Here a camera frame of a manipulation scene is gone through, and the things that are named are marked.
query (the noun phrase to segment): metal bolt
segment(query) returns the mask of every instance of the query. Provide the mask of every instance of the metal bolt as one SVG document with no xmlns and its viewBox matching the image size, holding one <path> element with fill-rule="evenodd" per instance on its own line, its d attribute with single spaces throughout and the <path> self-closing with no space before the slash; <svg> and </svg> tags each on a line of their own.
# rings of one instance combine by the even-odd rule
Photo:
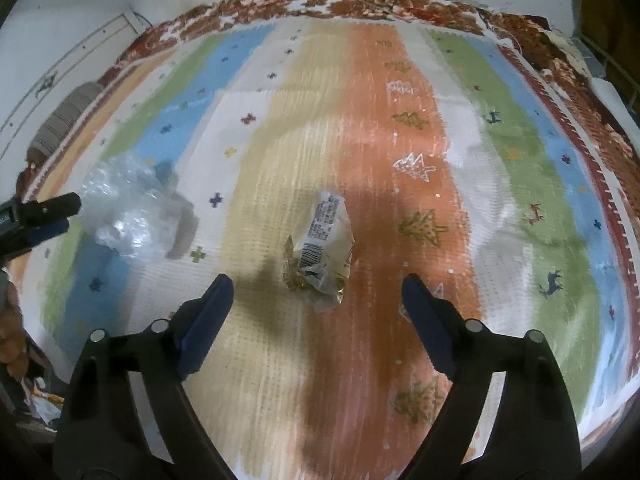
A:
<svg viewBox="0 0 640 480">
<path fill-rule="evenodd" d="M 106 335 L 107 333 L 103 329 L 99 328 L 98 330 L 91 332 L 89 339 L 94 343 L 97 343 L 98 341 L 102 341 Z"/>
<path fill-rule="evenodd" d="M 482 332 L 484 325 L 479 322 L 477 319 L 467 319 L 465 321 L 465 328 L 469 330 L 469 332 Z"/>
<path fill-rule="evenodd" d="M 162 332 L 164 332 L 167 328 L 169 328 L 169 322 L 165 319 L 156 319 L 152 324 L 151 324 L 151 331 L 155 332 L 157 334 L 161 334 Z"/>
<path fill-rule="evenodd" d="M 542 343 L 545 340 L 545 335 L 540 330 L 529 330 L 529 339 L 535 343 Z"/>
</svg>

